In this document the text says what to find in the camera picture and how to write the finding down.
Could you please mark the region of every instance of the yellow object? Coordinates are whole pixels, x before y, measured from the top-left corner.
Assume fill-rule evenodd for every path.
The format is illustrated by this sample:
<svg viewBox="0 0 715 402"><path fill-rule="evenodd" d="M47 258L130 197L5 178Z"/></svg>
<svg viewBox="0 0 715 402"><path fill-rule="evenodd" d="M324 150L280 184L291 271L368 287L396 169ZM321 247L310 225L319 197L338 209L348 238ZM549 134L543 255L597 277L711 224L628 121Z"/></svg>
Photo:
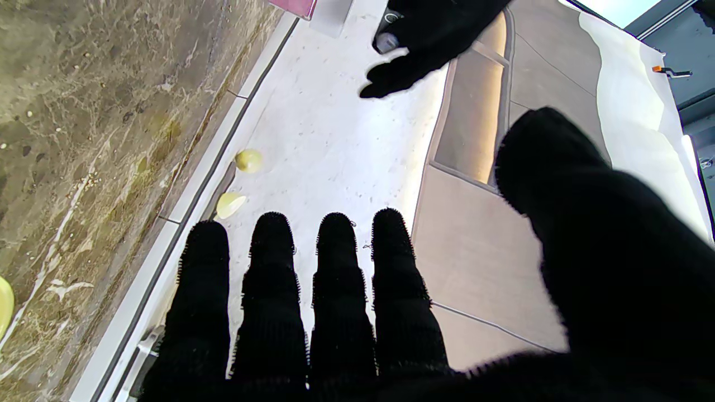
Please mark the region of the yellow object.
<svg viewBox="0 0 715 402"><path fill-rule="evenodd" d="M216 203L216 215L221 219L234 214L241 208L241 205L246 202L246 196L237 192L225 192L219 197L219 202Z"/></svg>
<svg viewBox="0 0 715 402"><path fill-rule="evenodd" d="M255 149L244 149L236 155L238 170L256 173L263 165L263 155Z"/></svg>
<svg viewBox="0 0 715 402"><path fill-rule="evenodd" d="M0 338L5 336L7 326L12 319L12 309L15 308L15 296L12 287L0 276Z"/></svg>

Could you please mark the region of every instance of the yellow garlic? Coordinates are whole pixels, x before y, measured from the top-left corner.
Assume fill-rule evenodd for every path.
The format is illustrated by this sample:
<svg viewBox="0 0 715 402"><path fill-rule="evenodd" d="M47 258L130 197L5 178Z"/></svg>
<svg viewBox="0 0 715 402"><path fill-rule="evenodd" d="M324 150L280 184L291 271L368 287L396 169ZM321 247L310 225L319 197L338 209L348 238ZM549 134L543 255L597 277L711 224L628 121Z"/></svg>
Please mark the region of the yellow garlic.
<svg viewBox="0 0 715 402"><path fill-rule="evenodd" d="M256 173L263 165L263 156L255 149L244 149L236 155L238 170L246 173Z"/></svg>
<svg viewBox="0 0 715 402"><path fill-rule="evenodd" d="M246 202L246 196L237 192L225 192L219 197L219 202L216 203L216 215L221 219L233 215L241 205Z"/></svg>

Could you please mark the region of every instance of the black knit glove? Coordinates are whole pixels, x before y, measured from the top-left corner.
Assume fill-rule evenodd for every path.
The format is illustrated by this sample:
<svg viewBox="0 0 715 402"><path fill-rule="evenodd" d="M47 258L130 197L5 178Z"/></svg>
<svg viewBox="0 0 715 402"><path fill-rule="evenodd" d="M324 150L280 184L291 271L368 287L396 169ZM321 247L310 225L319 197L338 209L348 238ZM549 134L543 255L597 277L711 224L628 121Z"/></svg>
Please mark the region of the black knit glove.
<svg viewBox="0 0 715 402"><path fill-rule="evenodd" d="M258 220L226 380L228 247L217 222L201 222L189 234L142 401L334 401L369 398L388 383L454 375L402 216L388 209L373 220L376 341L350 220L333 213L322 221L310 362L288 221L276 212Z"/></svg>
<svg viewBox="0 0 715 402"><path fill-rule="evenodd" d="M380 50L405 47L409 54L373 67L362 98L403 91L469 49L510 0L390 0L403 15L378 32Z"/></svg>

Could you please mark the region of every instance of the brown marble surface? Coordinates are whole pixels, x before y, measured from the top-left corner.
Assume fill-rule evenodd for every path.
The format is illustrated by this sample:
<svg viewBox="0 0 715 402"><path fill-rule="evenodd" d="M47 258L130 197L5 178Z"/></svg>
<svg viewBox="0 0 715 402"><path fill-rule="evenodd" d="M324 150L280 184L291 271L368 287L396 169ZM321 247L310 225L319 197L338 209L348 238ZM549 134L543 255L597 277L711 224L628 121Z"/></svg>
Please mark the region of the brown marble surface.
<svg viewBox="0 0 715 402"><path fill-rule="evenodd" d="M68 399L279 16L263 0L0 0L4 400Z"/></svg>

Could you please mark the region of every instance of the pink object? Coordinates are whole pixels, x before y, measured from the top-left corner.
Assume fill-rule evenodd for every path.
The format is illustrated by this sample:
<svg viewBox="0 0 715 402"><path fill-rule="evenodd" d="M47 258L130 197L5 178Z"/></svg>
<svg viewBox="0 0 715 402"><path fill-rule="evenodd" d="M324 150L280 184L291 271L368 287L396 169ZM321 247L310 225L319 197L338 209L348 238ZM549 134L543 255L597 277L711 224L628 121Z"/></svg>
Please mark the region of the pink object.
<svg viewBox="0 0 715 402"><path fill-rule="evenodd" d="M302 19L310 21L317 0L268 0L268 2Z"/></svg>

